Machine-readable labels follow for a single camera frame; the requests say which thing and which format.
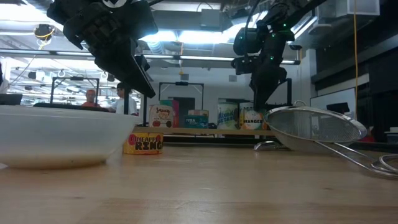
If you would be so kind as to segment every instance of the black cable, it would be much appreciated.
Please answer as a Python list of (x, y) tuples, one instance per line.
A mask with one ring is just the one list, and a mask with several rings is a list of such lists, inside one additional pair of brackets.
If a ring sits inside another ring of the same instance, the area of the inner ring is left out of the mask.
[(151, 2), (149, 3), (149, 6), (153, 6), (154, 4), (157, 4), (157, 3), (162, 2), (162, 1), (164, 1), (164, 0), (155, 0), (155, 1), (151, 1)]
[(200, 7), (203, 3), (205, 3), (206, 5), (208, 5), (211, 9), (213, 9), (213, 6), (211, 6), (211, 4), (208, 4), (207, 2), (201, 2), (201, 3), (199, 3), (199, 5), (198, 5), (198, 7), (197, 7), (197, 11), (199, 10), (199, 7)]
[(249, 16), (248, 16), (248, 21), (246, 22), (246, 26), (244, 27), (244, 46), (245, 46), (245, 57), (249, 57), (248, 55), (248, 28), (249, 28), (249, 23), (251, 18), (253, 17), (254, 11), (256, 10), (257, 6), (259, 5), (261, 0), (257, 0), (256, 3), (253, 5), (253, 7), (250, 10)]

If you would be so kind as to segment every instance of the wooden shelf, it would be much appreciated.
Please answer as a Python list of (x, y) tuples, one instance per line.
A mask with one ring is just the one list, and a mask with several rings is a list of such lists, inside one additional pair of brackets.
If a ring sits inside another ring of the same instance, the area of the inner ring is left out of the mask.
[(235, 134), (273, 136), (272, 131), (267, 130), (220, 130), (220, 129), (195, 129), (195, 128), (146, 128), (136, 127), (137, 133), (164, 133), (164, 134)]

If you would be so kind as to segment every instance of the metal strainer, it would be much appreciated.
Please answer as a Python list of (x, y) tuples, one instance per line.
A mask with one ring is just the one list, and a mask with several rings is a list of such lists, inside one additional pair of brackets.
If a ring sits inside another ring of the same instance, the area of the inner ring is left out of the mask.
[(367, 131), (361, 123), (345, 115), (307, 106), (287, 106), (268, 111), (264, 119), (275, 137), (290, 149), (329, 149), (373, 173), (398, 178), (398, 169), (387, 164), (398, 159), (398, 155), (375, 159), (347, 147), (365, 137)]

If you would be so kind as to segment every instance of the can label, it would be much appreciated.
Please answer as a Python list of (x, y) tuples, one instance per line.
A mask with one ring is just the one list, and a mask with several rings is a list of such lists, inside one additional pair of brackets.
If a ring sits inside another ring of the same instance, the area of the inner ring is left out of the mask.
[(163, 151), (163, 134), (161, 133), (132, 133), (124, 143), (125, 154), (150, 155)]

